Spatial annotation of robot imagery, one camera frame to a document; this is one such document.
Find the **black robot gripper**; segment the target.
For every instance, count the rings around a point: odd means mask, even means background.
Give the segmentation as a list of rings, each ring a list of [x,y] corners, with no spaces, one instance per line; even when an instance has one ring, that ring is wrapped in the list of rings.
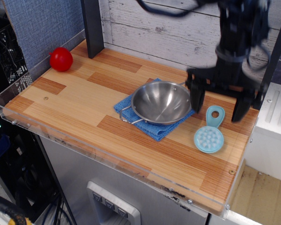
[[[232,122],[240,122],[251,107],[255,106],[257,94],[263,92],[260,83],[248,77],[243,71],[243,61],[247,60],[251,48],[230,52],[216,48],[216,65],[208,68],[188,68],[186,85],[190,89],[192,108],[199,113],[204,102],[205,91],[237,98]]]

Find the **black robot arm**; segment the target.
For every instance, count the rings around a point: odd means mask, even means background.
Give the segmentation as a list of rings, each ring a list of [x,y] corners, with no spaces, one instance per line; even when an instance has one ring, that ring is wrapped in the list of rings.
[[[243,71],[243,62],[249,61],[251,49],[259,47],[269,33],[268,0],[220,0],[221,38],[215,49],[216,65],[187,70],[186,85],[190,90],[193,110],[199,113],[205,92],[211,91],[234,97],[237,101],[232,122],[239,122],[251,106],[260,106],[267,87],[249,78]]]

